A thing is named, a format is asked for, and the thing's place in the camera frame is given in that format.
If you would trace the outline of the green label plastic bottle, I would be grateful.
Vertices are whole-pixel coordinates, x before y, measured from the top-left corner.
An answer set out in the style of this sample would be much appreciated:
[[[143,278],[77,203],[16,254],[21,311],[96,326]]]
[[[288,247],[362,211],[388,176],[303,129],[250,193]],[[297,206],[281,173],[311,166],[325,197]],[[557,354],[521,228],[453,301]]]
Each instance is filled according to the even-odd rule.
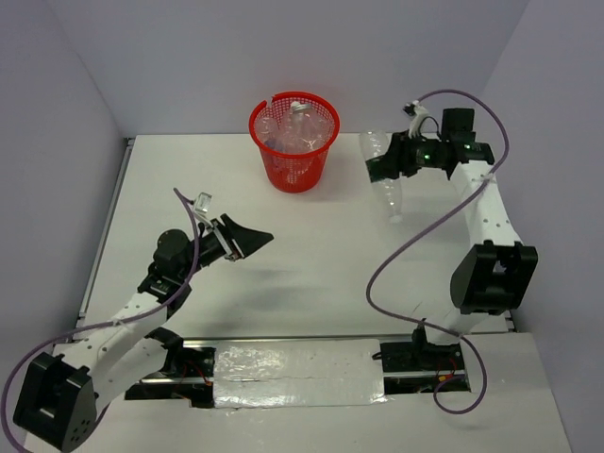
[[[388,177],[383,158],[388,151],[388,135],[379,130],[369,130],[359,135],[361,155],[367,174],[384,218],[391,224],[402,222],[402,189],[398,177]]]

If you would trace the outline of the clear wide-mouth plastic jar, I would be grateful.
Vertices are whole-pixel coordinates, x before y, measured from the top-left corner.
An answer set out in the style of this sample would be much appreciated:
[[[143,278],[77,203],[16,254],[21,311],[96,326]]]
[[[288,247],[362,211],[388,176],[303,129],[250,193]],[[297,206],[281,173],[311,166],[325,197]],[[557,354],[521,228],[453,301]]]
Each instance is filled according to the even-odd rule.
[[[330,123],[311,104],[293,102],[289,120],[289,149],[295,154],[316,151],[326,144]]]

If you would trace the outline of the blue label plastic bottle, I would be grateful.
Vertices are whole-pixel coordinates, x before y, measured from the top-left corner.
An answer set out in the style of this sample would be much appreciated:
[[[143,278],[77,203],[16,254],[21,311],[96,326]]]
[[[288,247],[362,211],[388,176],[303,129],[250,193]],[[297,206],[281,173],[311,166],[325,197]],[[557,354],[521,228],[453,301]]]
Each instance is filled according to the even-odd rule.
[[[279,139],[279,127],[277,120],[270,116],[260,117],[255,125],[255,131],[260,141],[267,147],[282,151],[282,142]]]

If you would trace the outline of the clear bottle white cap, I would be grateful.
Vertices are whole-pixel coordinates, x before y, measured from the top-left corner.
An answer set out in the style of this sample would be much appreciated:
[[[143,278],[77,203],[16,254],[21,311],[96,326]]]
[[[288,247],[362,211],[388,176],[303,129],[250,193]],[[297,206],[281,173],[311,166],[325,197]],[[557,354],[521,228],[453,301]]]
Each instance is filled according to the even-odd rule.
[[[277,134],[277,150],[285,154],[297,154],[299,146],[299,108],[301,103],[293,101],[282,115]]]

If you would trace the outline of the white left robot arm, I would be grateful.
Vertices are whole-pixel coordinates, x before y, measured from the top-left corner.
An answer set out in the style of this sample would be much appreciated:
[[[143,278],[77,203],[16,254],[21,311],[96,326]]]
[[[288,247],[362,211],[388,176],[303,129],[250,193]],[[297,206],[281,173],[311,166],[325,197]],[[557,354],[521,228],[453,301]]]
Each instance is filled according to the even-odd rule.
[[[27,366],[14,424],[61,452],[79,448],[136,381],[183,368],[183,340],[164,325],[191,293],[194,274],[220,259],[244,259],[273,239],[227,215],[195,224],[192,236],[164,231],[146,277],[110,320],[82,328],[79,342],[57,355],[41,352]]]

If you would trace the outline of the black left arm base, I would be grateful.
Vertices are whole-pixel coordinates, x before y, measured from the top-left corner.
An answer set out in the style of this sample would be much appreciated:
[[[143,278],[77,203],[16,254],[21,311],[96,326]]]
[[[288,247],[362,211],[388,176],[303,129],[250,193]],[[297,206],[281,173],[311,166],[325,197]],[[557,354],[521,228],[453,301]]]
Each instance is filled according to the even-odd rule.
[[[132,385],[124,400],[184,400],[193,408],[212,409],[215,352],[214,347],[185,347],[169,368]]]

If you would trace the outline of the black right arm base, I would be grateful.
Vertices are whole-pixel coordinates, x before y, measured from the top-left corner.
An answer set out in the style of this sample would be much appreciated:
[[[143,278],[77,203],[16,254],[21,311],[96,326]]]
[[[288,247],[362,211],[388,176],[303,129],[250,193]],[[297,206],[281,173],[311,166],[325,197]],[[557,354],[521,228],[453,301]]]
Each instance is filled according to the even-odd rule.
[[[465,370],[461,348],[455,344],[381,343],[372,360],[381,364],[384,376],[388,378],[431,378]]]

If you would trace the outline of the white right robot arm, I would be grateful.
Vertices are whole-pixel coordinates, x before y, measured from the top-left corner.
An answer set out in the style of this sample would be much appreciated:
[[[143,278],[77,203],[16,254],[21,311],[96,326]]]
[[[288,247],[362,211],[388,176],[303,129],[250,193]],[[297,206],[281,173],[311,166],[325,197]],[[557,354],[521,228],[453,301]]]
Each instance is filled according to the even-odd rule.
[[[452,273],[449,293],[452,309],[428,321],[426,337],[410,348],[412,362],[430,369],[444,354],[443,346],[457,344],[490,316],[517,309],[538,263],[535,247],[522,243],[504,207],[493,171],[495,157],[474,130],[473,109],[445,109],[434,136],[422,134],[430,115],[417,104],[408,108],[409,129],[387,136],[368,131],[359,136],[361,154],[378,199],[393,223],[402,220],[401,177],[425,168],[445,172],[464,203],[462,213],[470,249]]]

